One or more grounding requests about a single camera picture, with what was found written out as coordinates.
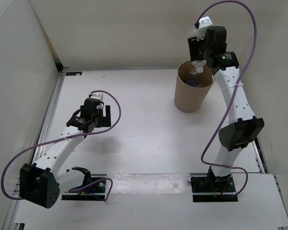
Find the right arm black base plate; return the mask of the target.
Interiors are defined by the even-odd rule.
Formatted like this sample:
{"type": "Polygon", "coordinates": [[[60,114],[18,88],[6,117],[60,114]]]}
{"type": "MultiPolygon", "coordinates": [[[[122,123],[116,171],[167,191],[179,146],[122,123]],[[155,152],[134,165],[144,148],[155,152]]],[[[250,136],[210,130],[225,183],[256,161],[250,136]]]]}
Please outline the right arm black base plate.
{"type": "Polygon", "coordinates": [[[207,176],[190,174],[186,181],[191,185],[194,203],[238,202],[232,176],[225,182],[211,184],[207,176]]]}

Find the blue label Pocari Sweat bottle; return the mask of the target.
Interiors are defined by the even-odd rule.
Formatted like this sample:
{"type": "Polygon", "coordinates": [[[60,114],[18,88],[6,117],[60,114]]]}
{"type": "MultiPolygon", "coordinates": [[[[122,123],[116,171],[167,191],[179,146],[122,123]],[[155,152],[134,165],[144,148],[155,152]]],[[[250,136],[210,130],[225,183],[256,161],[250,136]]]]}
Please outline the blue label Pocari Sweat bottle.
{"type": "Polygon", "coordinates": [[[187,84],[190,87],[194,88],[201,88],[203,85],[200,83],[198,78],[187,78],[185,80],[185,84],[187,84]]]}

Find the clear plastic bottle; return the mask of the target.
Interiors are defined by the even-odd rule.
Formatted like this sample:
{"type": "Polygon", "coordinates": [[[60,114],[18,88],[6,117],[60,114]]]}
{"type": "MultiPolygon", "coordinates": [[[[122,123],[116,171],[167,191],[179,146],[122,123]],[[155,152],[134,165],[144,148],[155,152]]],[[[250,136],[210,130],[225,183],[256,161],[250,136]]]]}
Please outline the clear plastic bottle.
{"type": "Polygon", "coordinates": [[[199,75],[199,72],[197,71],[197,68],[195,68],[195,67],[191,67],[191,68],[189,69],[189,73],[190,73],[191,75],[193,75],[193,76],[199,75]]]}

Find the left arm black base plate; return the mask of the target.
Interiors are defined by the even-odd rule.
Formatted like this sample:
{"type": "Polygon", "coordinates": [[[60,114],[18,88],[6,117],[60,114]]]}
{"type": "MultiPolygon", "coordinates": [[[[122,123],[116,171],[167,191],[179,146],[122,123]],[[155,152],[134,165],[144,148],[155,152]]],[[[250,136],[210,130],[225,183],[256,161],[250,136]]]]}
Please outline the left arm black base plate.
{"type": "Polygon", "coordinates": [[[61,195],[61,200],[102,201],[105,199],[106,187],[109,184],[110,182],[104,180],[78,193],[64,193],[61,195]]]}

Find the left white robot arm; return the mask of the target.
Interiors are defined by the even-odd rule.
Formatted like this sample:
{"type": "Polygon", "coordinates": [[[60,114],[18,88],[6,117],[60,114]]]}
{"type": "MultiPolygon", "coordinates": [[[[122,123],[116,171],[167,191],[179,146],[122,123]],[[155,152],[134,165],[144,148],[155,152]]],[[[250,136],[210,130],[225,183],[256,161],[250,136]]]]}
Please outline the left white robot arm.
{"type": "Polygon", "coordinates": [[[76,110],[59,140],[51,142],[48,151],[32,164],[24,164],[20,169],[21,199],[36,205],[51,208],[60,194],[75,195],[94,191],[95,187],[106,178],[92,179],[91,172],[83,167],[74,166],[60,173],[60,169],[75,150],[96,128],[111,127],[110,106],[103,102],[101,92],[85,99],[84,104],[76,110]]]}

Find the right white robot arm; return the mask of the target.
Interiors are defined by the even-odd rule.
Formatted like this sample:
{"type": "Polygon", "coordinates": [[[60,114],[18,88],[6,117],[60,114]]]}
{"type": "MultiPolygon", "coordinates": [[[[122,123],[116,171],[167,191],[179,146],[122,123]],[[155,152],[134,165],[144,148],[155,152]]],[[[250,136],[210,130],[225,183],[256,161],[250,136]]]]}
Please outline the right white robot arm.
{"type": "Polygon", "coordinates": [[[239,62],[234,52],[227,51],[227,31],[223,26],[196,24],[195,36],[188,38],[191,63],[200,72],[204,67],[212,71],[227,110],[213,137],[218,137],[220,149],[213,163],[209,163],[206,187],[218,191],[231,176],[237,156],[253,142],[264,127],[257,118],[245,95],[241,82],[239,62]]]}

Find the clear bottle white orange label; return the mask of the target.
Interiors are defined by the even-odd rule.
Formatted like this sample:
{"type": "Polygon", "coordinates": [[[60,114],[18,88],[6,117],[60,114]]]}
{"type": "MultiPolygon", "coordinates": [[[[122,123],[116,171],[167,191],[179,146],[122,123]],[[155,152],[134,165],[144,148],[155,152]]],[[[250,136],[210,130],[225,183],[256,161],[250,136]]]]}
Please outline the clear bottle white orange label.
{"type": "Polygon", "coordinates": [[[197,71],[199,72],[199,74],[203,73],[205,64],[206,64],[205,59],[204,60],[196,60],[196,61],[191,62],[192,67],[197,68],[197,71]]]}

